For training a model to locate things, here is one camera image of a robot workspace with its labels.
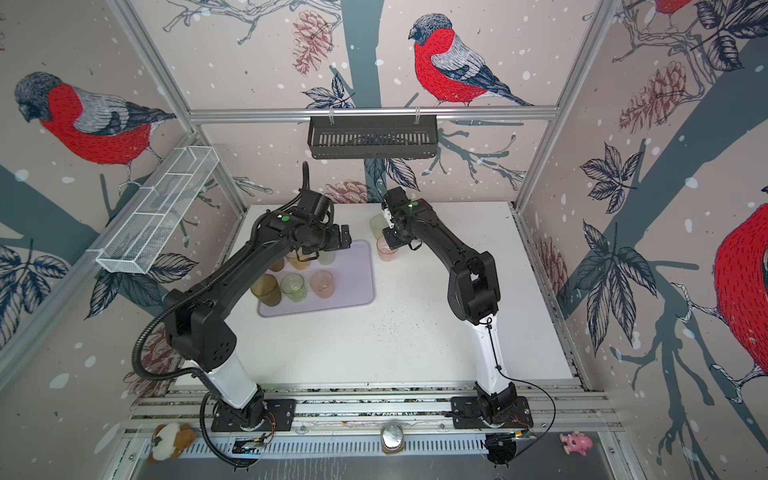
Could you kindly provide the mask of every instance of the shelf basket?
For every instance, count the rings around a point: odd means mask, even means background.
[[[437,116],[312,117],[307,144],[313,158],[432,158]]]
[[[219,163],[212,147],[185,147],[152,186],[135,212],[99,253],[96,261],[110,272],[146,273]]]

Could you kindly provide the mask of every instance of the lavender tray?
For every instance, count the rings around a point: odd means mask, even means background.
[[[333,275],[334,292],[329,299],[321,299],[310,287],[310,277],[317,270],[328,270]],[[321,265],[317,260],[310,263],[310,268],[297,271],[286,260],[286,266],[274,275],[280,282],[288,273],[298,273],[306,283],[306,298],[302,302],[292,302],[283,295],[276,306],[267,306],[259,302],[258,313],[264,317],[293,315],[294,313],[316,312],[348,306],[368,305],[373,301],[373,269],[371,264],[371,246],[365,240],[354,240],[347,250],[336,252],[336,259],[330,265]]]

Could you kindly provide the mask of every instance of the drinking glass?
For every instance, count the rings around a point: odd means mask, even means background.
[[[312,291],[322,299],[330,298],[335,289],[333,275],[328,270],[317,270],[310,277]]]
[[[278,261],[276,261],[275,263],[272,264],[272,266],[270,267],[270,270],[272,270],[273,272],[279,272],[285,266],[286,266],[286,259],[281,258],[280,260],[278,260]]]
[[[305,258],[310,258],[309,255],[299,255],[299,252],[293,251],[291,253],[288,253],[286,255],[286,258],[288,259],[288,262],[296,270],[306,270],[306,269],[310,268],[310,262],[300,262],[299,261],[299,259],[303,260]]]
[[[321,250],[317,254],[317,262],[320,265],[330,265],[336,259],[336,252],[326,252]]]
[[[251,286],[250,292],[267,306],[275,306],[283,299],[283,294],[277,287],[277,279],[268,273],[256,280],[256,283]]]
[[[382,214],[378,214],[372,218],[369,224],[371,226],[371,233],[373,233],[373,238],[377,240],[384,234],[382,230],[389,228],[389,223],[386,223],[386,218],[384,218]]]
[[[389,245],[387,245],[386,238],[382,235],[377,241],[376,241],[376,249],[379,251],[379,258],[382,259],[384,262],[391,262],[395,259],[395,253],[397,252],[397,249],[394,250],[389,248]]]
[[[293,302],[300,302],[306,298],[306,285],[304,277],[298,273],[289,273],[280,281],[280,290]]]

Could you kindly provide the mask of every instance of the bird illustration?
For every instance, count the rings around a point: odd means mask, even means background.
[[[413,24],[408,38],[415,41],[416,77],[437,98],[435,106],[444,101],[469,105],[482,97],[502,97],[519,105],[531,105],[515,97],[480,54],[464,45],[445,15],[423,15]]]
[[[73,87],[43,71],[21,79],[15,95],[24,119],[39,119],[75,155],[95,164],[125,165],[128,179],[118,191],[128,184],[139,185],[131,180],[131,162],[144,150],[154,154],[149,145],[154,129],[176,118],[116,95]]]
[[[667,14],[667,17],[669,18],[670,26],[667,27],[666,31],[673,31],[677,30],[677,24],[672,23],[672,14],[683,8],[685,5],[688,5],[693,0],[649,0],[650,3],[653,5],[651,7],[654,10],[653,16],[651,17],[650,21],[648,22],[648,26],[644,28],[644,30],[650,29],[650,23],[656,18],[657,13],[664,13]]]
[[[731,402],[742,403],[741,389],[752,379],[768,375],[768,204],[729,233],[717,249],[714,264],[717,307],[706,308],[690,301],[683,290],[689,312],[695,308],[720,319],[750,354],[755,364],[742,379],[736,380],[717,364],[711,366],[733,384],[736,395]]]

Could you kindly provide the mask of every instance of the pink pig toy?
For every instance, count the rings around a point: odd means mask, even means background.
[[[592,440],[581,432],[573,432],[570,435],[560,434],[560,441],[564,442],[563,450],[569,455],[571,452],[581,453],[587,456],[587,450],[592,448]]]

